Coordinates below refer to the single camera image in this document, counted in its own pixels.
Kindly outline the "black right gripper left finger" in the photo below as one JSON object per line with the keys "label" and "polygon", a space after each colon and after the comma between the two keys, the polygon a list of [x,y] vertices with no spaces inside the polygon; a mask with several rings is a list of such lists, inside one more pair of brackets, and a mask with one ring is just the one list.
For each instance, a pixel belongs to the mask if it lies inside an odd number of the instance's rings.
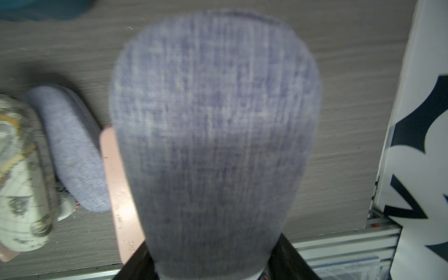
{"label": "black right gripper left finger", "polygon": [[113,280],[158,280],[154,261],[143,242]]}

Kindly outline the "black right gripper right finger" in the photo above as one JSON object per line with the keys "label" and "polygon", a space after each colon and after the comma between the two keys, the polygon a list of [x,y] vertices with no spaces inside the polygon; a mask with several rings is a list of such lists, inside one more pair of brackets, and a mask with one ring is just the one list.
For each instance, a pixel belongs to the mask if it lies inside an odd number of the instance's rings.
{"label": "black right gripper right finger", "polygon": [[270,280],[320,280],[282,233],[268,262]]}

